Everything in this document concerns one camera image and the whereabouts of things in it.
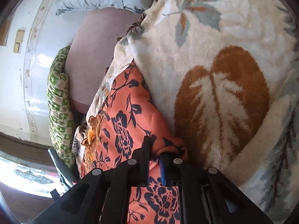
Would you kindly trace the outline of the small blue pillow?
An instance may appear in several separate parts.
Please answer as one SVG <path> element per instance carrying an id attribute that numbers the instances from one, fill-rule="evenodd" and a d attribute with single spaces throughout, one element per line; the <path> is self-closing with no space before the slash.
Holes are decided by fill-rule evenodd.
<path id="1" fill-rule="evenodd" d="M 68 168 L 68 166 L 60 159 L 53 147 L 50 147 L 48 149 L 48 153 L 56 167 L 57 173 L 60 176 L 62 184 L 66 187 L 66 189 L 69 190 L 75 185 L 75 175 L 73 174 L 72 170 Z"/>

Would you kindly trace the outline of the cream leaf-pattern fleece blanket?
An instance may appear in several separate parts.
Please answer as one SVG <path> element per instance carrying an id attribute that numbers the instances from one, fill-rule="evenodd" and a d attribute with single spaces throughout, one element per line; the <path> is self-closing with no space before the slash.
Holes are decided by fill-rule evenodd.
<path id="1" fill-rule="evenodd" d="M 274 223 L 298 203 L 298 25 L 279 0 L 156 0 L 121 39 L 88 110 L 131 63 L 196 169 Z"/>

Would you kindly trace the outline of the orange floral garment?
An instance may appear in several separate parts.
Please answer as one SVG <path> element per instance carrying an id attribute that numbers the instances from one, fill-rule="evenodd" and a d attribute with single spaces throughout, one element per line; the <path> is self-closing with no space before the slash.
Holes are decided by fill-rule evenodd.
<path id="1" fill-rule="evenodd" d="M 172 152 L 186 159 L 183 141 L 169 130 L 162 113 L 153 104 L 147 84 L 135 63 L 112 83 L 112 89 L 96 114 L 78 127 L 75 137 L 84 148 L 79 173 L 94 168 L 109 170 L 132 157 L 150 139 L 149 184 L 133 188 L 128 223 L 179 223 L 179 194 L 164 187 L 160 176 L 161 153 Z"/>

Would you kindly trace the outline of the green white patterned pillow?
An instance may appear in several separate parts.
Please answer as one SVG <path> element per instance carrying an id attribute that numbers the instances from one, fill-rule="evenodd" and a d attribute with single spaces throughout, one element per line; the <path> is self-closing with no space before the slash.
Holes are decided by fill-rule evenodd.
<path id="1" fill-rule="evenodd" d="M 50 138 L 59 158 L 72 168 L 74 119 L 68 98 L 68 77 L 64 66 L 70 47 L 62 48 L 54 58 L 47 79 L 47 104 L 49 110 Z"/>

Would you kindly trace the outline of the mauve bed sheet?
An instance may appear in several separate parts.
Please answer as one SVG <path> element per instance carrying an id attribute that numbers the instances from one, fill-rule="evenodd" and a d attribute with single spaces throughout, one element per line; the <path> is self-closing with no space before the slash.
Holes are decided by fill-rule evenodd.
<path id="1" fill-rule="evenodd" d="M 64 72 L 68 76 L 71 107 L 86 114 L 105 70 L 110 66 L 117 39 L 126 35 L 139 15 L 124 9 L 88 11 L 70 46 Z"/>

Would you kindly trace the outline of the stained glass window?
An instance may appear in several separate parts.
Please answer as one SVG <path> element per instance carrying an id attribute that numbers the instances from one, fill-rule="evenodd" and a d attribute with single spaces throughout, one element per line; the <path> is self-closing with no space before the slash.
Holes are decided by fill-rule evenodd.
<path id="1" fill-rule="evenodd" d="M 66 188 L 56 172 L 49 172 L 23 166 L 1 157 L 1 183 L 16 190 L 50 198 L 50 192 L 57 190 L 60 195 Z"/>

